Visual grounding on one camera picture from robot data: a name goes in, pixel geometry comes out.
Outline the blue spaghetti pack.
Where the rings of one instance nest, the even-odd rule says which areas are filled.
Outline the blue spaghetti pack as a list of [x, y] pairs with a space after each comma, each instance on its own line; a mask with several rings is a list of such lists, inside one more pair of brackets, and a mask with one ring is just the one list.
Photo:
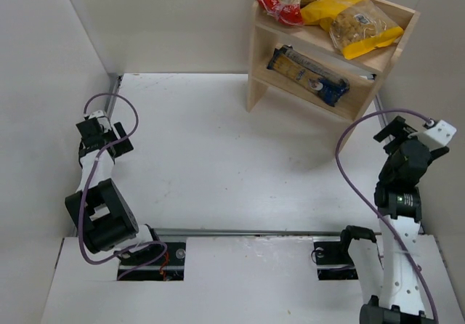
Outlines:
[[278, 72], [307, 91], [316, 94], [331, 107], [334, 107], [350, 89], [350, 83], [346, 77], [298, 53], [288, 45], [274, 49], [267, 69]]

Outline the yellow fusilli pasta bag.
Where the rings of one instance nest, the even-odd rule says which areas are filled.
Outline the yellow fusilli pasta bag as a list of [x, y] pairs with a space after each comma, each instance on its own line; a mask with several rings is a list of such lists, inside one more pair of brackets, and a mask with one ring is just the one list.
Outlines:
[[347, 60], [393, 44], [404, 30], [371, 0], [317, 0], [301, 9], [305, 25], [319, 25]]

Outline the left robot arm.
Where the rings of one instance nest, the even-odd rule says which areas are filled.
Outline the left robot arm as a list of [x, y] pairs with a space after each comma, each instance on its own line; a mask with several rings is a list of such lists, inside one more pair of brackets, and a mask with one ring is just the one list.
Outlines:
[[159, 240], [148, 225], [139, 225], [111, 179], [116, 159], [134, 149], [129, 139], [113, 144], [101, 156], [99, 150], [126, 136], [121, 123], [111, 123], [105, 112], [99, 110], [84, 117], [76, 127], [81, 135], [78, 162], [81, 181], [72, 195], [65, 198], [65, 207], [75, 226], [78, 226], [79, 209], [85, 185], [88, 185], [84, 201], [82, 224], [83, 242], [86, 249], [97, 254], [114, 248], [126, 248], [132, 244], [142, 249], [142, 244]]

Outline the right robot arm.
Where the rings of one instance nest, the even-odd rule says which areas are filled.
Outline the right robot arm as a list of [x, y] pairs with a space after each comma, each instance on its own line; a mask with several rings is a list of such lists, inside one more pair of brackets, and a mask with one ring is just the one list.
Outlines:
[[352, 260], [363, 293], [360, 323], [437, 323], [438, 314], [421, 268], [413, 258], [422, 221], [418, 184], [429, 166], [448, 153], [456, 128], [427, 119], [423, 131], [400, 116], [374, 136], [387, 159], [368, 207], [379, 220], [383, 249], [373, 230], [349, 225], [339, 248]]

